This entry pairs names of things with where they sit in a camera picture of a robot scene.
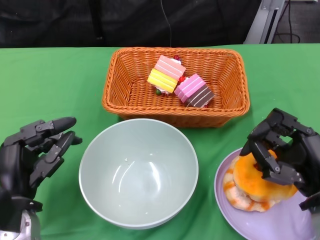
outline basket rim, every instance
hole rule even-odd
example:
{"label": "basket rim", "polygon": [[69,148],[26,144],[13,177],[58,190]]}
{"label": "basket rim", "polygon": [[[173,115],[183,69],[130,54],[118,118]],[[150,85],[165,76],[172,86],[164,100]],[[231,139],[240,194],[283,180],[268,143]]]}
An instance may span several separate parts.
{"label": "basket rim", "polygon": [[[130,52],[165,52],[172,51],[179,53],[188,52],[216,52],[227,53],[235,56],[238,65],[241,70],[241,85],[244,91],[241,91],[241,107],[237,108],[198,108],[198,107],[181,107],[181,106],[119,106],[111,103],[110,88],[112,86],[113,76],[115,72],[115,63],[118,55],[130,53]],[[221,116],[221,117],[236,117],[248,112],[250,108],[250,99],[248,91],[248,80],[245,73],[245,65],[242,56],[235,50],[224,48],[183,48],[183,47],[124,47],[116,50],[110,59],[109,68],[106,75],[106,81],[104,85],[104,91],[102,95],[102,106],[110,113],[114,114],[129,114],[128,111],[134,111],[130,114],[134,115],[172,115],[172,116]]]}

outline brown cake slice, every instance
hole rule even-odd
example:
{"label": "brown cake slice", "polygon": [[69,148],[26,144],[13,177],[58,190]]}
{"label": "brown cake slice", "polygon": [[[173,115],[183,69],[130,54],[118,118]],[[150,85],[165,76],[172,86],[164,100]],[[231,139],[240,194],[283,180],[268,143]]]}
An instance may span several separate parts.
{"label": "brown cake slice", "polygon": [[203,108],[214,96],[215,94],[208,86],[203,85],[185,101],[185,105],[186,107]]}

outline bowl rim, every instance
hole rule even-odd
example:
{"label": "bowl rim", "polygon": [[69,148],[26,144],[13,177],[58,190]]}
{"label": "bowl rim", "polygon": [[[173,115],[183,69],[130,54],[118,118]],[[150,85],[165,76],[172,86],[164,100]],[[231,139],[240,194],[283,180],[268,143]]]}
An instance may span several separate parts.
{"label": "bowl rim", "polygon": [[[180,205],[180,207],[178,207],[175,211],[173,211],[171,214],[169,214],[168,216],[160,219],[160,220],[157,220],[157,221],[153,221],[153,222],[149,222],[149,223],[144,223],[144,224],[127,224],[127,223],[121,223],[121,222],[118,222],[118,221],[115,221],[115,220],[112,220],[104,215],[102,215],[100,212],[98,212],[92,205],[91,203],[88,201],[85,193],[84,193],[84,190],[83,190],[83,187],[82,187],[82,183],[81,183],[81,172],[82,172],[82,166],[83,166],[83,162],[84,162],[84,158],[88,152],[88,149],[90,148],[90,146],[95,142],[95,140],[100,136],[102,135],[104,132],[106,132],[107,130],[117,126],[117,125],[121,125],[121,124],[125,124],[125,123],[128,123],[128,122],[133,122],[133,121],[152,121],[152,122],[158,122],[160,124],[164,124],[164,125],[167,125],[168,127],[172,128],[173,130],[177,131],[178,133],[180,133],[184,139],[187,141],[187,143],[189,144],[189,146],[191,147],[191,150],[193,152],[193,155],[194,155],[194,159],[195,159],[195,163],[196,163],[196,173],[195,173],[195,181],[194,181],[194,184],[193,184],[193,187],[192,187],[192,190],[189,194],[189,196],[186,198],[186,200]],[[143,228],[149,228],[149,227],[156,227],[156,226],[159,226],[165,222],[167,222],[168,220],[170,220],[171,218],[173,218],[176,214],[178,214],[182,208],[188,203],[188,201],[190,200],[191,196],[193,195],[193,193],[195,192],[195,189],[196,189],[196,186],[197,186],[197,182],[198,182],[198,177],[199,177],[199,162],[198,162],[198,157],[197,157],[197,154],[196,154],[196,151],[193,147],[193,145],[191,144],[191,142],[189,141],[189,139],[179,130],[177,129],[176,127],[166,123],[166,122],[163,122],[163,121],[159,121],[159,120],[155,120],[155,119],[149,119],[149,118],[135,118],[135,119],[130,119],[130,120],[124,120],[124,121],[121,121],[121,122],[118,122],[118,123],[115,123],[109,127],[107,127],[105,130],[103,130],[102,132],[100,132],[91,142],[90,144],[88,145],[88,147],[85,149],[84,153],[83,153],[83,156],[81,158],[81,162],[80,162],[80,166],[79,166],[79,186],[80,186],[80,191],[81,191],[81,194],[85,200],[85,202],[88,204],[88,206],[97,214],[99,215],[101,218],[107,220],[108,222],[114,224],[114,225],[117,225],[117,226],[121,226],[121,227],[124,227],[124,228],[130,228],[130,229],[143,229]]]}

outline layered cake toy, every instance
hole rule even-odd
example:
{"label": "layered cake toy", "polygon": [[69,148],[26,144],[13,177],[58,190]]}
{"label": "layered cake toy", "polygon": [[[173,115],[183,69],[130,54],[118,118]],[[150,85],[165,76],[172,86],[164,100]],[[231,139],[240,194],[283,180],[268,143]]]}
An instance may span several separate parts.
{"label": "layered cake toy", "polygon": [[174,93],[187,107],[195,108],[206,107],[215,96],[198,74],[185,79]]}
{"label": "layered cake toy", "polygon": [[151,70],[147,79],[163,94],[171,94],[174,92],[179,78],[184,74],[186,68],[181,65],[179,59],[171,59],[161,55]]}

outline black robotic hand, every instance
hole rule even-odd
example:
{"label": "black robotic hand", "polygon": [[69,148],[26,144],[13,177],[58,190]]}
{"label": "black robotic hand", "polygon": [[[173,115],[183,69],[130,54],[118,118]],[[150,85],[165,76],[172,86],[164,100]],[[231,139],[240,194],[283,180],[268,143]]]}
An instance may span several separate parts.
{"label": "black robotic hand", "polygon": [[64,162],[70,145],[82,143],[73,127],[77,120],[64,117],[39,120],[8,136],[0,146],[0,230],[19,232],[23,210],[42,211],[34,201],[40,183]]}
{"label": "black robotic hand", "polygon": [[[290,137],[287,143],[281,136]],[[275,159],[268,150],[273,150]],[[301,209],[320,206],[320,136],[280,109],[273,109],[247,137],[240,155],[252,153],[262,178],[281,185],[294,184],[306,197]]]}

